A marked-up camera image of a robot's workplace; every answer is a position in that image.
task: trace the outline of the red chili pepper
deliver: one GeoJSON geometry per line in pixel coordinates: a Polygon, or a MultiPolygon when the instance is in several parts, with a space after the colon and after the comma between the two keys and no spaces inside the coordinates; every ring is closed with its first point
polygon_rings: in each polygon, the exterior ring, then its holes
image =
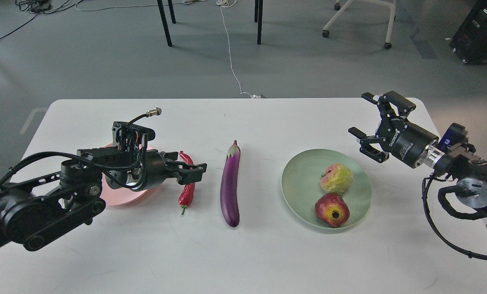
{"type": "MultiPolygon", "coordinates": [[[[193,160],[191,159],[191,157],[183,153],[183,151],[180,151],[180,157],[183,158],[186,164],[193,164],[193,160]]],[[[180,199],[178,200],[178,202],[180,203],[180,207],[183,208],[182,215],[185,213],[185,209],[189,208],[189,206],[191,206],[191,203],[193,202],[195,184],[196,183],[185,185],[182,195],[180,195],[180,199]]]]}

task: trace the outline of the red apple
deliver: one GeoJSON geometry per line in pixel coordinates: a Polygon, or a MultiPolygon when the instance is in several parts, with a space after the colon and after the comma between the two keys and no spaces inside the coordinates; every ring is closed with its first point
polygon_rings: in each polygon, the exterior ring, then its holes
{"type": "Polygon", "coordinates": [[[314,206],[316,215],[331,227],[343,225],[350,216],[347,204],[343,198],[334,192],[329,192],[321,197],[314,206]]]}

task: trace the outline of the apple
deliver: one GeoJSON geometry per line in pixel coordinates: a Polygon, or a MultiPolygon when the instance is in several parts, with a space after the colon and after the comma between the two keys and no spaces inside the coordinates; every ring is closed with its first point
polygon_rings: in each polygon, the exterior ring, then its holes
{"type": "Polygon", "coordinates": [[[334,192],[323,195],[314,205],[314,209],[318,218],[331,227],[343,225],[350,216],[347,204],[339,194],[334,192]]]}
{"type": "Polygon", "coordinates": [[[320,185],[325,192],[343,195],[354,181],[353,172],[344,164],[335,163],[321,175],[320,185]]]}

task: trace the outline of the screw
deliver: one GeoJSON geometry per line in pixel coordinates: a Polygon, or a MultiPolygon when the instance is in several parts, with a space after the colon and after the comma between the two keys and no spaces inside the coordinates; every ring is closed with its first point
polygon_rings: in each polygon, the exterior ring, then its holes
{"type": "Polygon", "coordinates": [[[89,195],[96,196],[100,193],[100,187],[97,185],[92,186],[89,188],[89,195]]]}
{"type": "Polygon", "coordinates": [[[95,203],[92,204],[91,206],[91,211],[94,214],[99,214],[100,212],[104,211],[104,205],[100,201],[96,201],[95,203]]]}

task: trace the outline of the green plate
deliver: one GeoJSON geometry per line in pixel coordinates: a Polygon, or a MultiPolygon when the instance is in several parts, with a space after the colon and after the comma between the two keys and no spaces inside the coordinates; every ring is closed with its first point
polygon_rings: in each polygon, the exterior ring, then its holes
{"type": "Polygon", "coordinates": [[[311,149],[294,156],[281,175],[281,191],[292,211],[311,225],[339,231],[358,222],[370,208],[372,186],[365,171],[348,156],[328,149],[311,149]],[[354,181],[342,196],[350,210],[349,219],[340,227],[331,227],[316,216],[314,205],[325,191],[320,186],[322,173],[332,164],[341,163],[354,173],[354,181]]]}

